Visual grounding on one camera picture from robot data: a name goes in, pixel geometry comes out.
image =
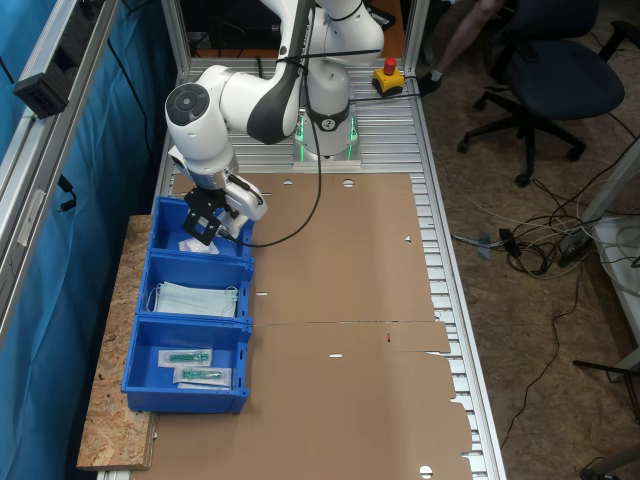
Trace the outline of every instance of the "metal table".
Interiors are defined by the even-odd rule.
[[[162,0],[167,28],[176,60],[176,84],[193,81],[206,68],[222,64],[257,75],[254,59],[191,58],[177,0]],[[415,1],[406,26],[407,37],[399,68],[405,75],[415,76],[415,66],[426,22],[428,1]],[[371,85],[371,72],[378,65],[349,68],[355,98],[377,96]],[[273,74],[274,60],[263,60],[265,76]],[[405,93],[418,93],[415,79],[407,81]],[[456,391],[455,402],[461,403],[469,418],[473,448],[464,456],[469,459],[474,478],[506,480],[500,446],[495,431],[489,398],[482,376],[469,312],[464,300],[451,235],[447,226],[440,187],[429,144],[426,123],[419,97],[357,105],[361,164],[326,166],[325,173],[408,173],[413,183],[416,215],[424,248],[425,268],[430,280],[431,298],[437,319],[446,324],[451,352],[445,357],[451,366]],[[298,173],[293,166],[293,141],[263,145],[241,132],[230,132],[231,142],[240,163],[240,173]],[[177,169],[165,149],[156,187],[156,195],[170,196]],[[99,472],[98,480],[127,480],[128,472]]]

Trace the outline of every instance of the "cardboard sheet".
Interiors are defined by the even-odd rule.
[[[253,243],[305,221],[316,175],[246,177],[269,206]],[[192,186],[178,178],[174,193]],[[449,343],[434,321],[409,176],[324,175],[308,226],[253,255],[245,408],[161,415],[151,469],[131,478],[421,480],[426,465],[435,480],[471,479],[449,363],[425,353]]]
[[[448,349],[443,323],[257,326],[250,346],[243,411],[161,415],[133,480],[471,479],[448,362],[423,353]]]
[[[250,174],[268,204],[253,243],[304,223],[317,175]],[[353,186],[344,186],[351,180]],[[178,191],[193,184],[176,180]],[[295,237],[254,248],[254,323],[434,321],[411,179],[406,174],[326,174],[309,224]]]

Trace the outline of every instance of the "person's leg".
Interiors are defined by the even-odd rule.
[[[426,77],[420,80],[420,94],[427,95],[440,88],[440,77],[449,66],[475,41],[482,28],[493,17],[506,0],[478,0],[471,11],[460,22],[449,40],[442,58]]]

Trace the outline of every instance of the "chair wheel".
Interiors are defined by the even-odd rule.
[[[567,158],[572,162],[575,162],[582,156],[583,153],[584,148],[573,147],[571,150],[569,150],[569,153],[567,153]]]
[[[518,185],[520,188],[524,188],[529,185],[530,181],[531,176],[528,173],[521,173],[516,177],[516,185]]]
[[[475,108],[479,112],[484,110],[486,107],[487,107],[487,101],[484,98],[481,98],[480,100],[476,100],[476,103],[473,104],[473,108]]]
[[[460,140],[460,143],[458,144],[458,151],[460,153],[467,153],[469,151],[469,140],[466,138]]]

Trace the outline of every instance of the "red button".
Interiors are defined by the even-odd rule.
[[[396,59],[395,58],[387,58],[384,61],[384,74],[385,75],[393,75],[393,72],[396,71]]]

